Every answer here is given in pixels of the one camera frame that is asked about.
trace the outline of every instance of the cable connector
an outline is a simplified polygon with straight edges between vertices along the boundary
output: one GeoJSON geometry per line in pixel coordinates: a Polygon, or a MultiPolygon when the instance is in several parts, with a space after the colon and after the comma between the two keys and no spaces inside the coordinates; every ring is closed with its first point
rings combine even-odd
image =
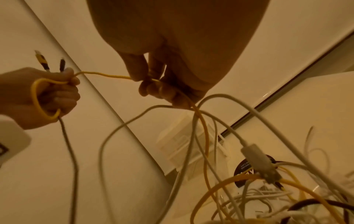
{"type": "Polygon", "coordinates": [[[252,168],[259,172],[267,183],[274,184],[281,179],[281,175],[277,172],[270,159],[256,145],[252,144],[241,149],[242,154],[251,164],[252,168]]]}

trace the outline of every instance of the hand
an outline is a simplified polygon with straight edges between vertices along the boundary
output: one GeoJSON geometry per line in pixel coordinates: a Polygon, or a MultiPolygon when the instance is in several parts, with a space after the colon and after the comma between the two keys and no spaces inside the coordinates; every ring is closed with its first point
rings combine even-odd
{"type": "Polygon", "coordinates": [[[66,85],[46,82],[38,85],[37,96],[44,111],[54,114],[60,108],[60,116],[64,116],[76,106],[80,99],[76,86],[80,81],[74,77],[73,69],[50,73],[34,68],[22,68],[0,75],[0,114],[11,117],[23,129],[38,128],[56,122],[57,120],[43,118],[32,103],[30,88],[33,82],[40,78],[69,82],[66,85]]]}
{"type": "Polygon", "coordinates": [[[131,78],[143,81],[139,93],[189,108],[175,89],[194,103],[202,99],[241,55],[269,0],[87,3],[102,38],[119,53],[131,78]]]}

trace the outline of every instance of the sleeve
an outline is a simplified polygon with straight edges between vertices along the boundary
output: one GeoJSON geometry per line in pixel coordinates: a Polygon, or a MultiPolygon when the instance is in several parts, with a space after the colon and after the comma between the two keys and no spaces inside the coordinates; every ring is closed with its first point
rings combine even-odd
{"type": "Polygon", "coordinates": [[[10,117],[0,115],[0,165],[24,150],[31,137],[10,117]]]}

